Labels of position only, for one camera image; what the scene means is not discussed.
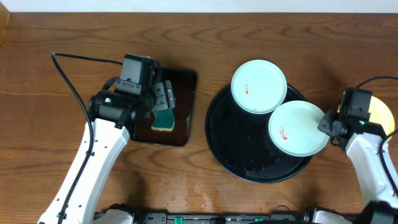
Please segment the green yellow sponge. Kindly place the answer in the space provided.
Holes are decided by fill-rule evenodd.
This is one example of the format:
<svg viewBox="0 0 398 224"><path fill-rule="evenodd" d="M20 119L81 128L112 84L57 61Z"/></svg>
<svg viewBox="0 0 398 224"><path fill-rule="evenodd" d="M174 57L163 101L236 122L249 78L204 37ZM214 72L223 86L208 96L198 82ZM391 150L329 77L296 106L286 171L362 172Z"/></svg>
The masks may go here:
<svg viewBox="0 0 398 224"><path fill-rule="evenodd" d="M172 109L155 111L155 120L151 126L155 131L168 131L171 132L175 126L175 116Z"/></svg>

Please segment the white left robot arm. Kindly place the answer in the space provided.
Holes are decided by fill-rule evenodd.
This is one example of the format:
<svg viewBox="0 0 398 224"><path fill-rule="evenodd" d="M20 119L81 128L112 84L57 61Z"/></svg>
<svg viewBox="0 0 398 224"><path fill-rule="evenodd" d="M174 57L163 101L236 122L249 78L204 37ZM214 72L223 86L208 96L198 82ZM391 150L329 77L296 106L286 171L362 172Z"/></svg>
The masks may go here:
<svg viewBox="0 0 398 224"><path fill-rule="evenodd" d="M173 143L175 82L160 81L148 89L121 79L115 82L126 87L111 91L106 84L91 98L78 152L39 223L94 223L104 185L128 141Z"/></svg>

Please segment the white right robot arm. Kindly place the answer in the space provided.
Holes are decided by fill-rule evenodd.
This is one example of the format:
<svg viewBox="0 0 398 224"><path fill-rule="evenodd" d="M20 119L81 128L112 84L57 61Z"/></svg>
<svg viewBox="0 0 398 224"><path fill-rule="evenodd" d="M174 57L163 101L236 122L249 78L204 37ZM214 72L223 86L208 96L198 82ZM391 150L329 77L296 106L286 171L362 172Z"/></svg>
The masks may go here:
<svg viewBox="0 0 398 224"><path fill-rule="evenodd" d="M353 223L397 223L397 172L382 126L329 110L318 130L336 139L354 165L366 206Z"/></svg>

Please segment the yellow plate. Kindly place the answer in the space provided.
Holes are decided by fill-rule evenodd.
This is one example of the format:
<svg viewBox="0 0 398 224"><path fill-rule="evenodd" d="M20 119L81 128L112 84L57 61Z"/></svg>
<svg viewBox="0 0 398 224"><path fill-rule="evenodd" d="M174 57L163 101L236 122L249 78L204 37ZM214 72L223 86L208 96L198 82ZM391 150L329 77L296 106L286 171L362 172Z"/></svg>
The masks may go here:
<svg viewBox="0 0 398 224"><path fill-rule="evenodd" d="M347 134L341 137L341 143L348 142L354 134L375 134L383 139L389 139L388 134L393 132L395 128L395 121L392 112L388 106L380 99L372 96L370 107L369 121L363 121L356 118L348 118L340 121L344 122L347 127Z"/></svg>

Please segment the mint plate with red stain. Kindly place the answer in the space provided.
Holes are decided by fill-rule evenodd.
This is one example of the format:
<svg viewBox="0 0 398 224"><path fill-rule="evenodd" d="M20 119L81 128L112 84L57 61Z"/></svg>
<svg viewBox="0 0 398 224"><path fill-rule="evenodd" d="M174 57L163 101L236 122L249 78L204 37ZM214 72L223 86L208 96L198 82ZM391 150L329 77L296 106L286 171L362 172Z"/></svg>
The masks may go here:
<svg viewBox="0 0 398 224"><path fill-rule="evenodd" d="M296 157L321 151L329 136L318 130L324 112L307 101L289 101L280 105L269 119L272 142L284 153Z"/></svg>

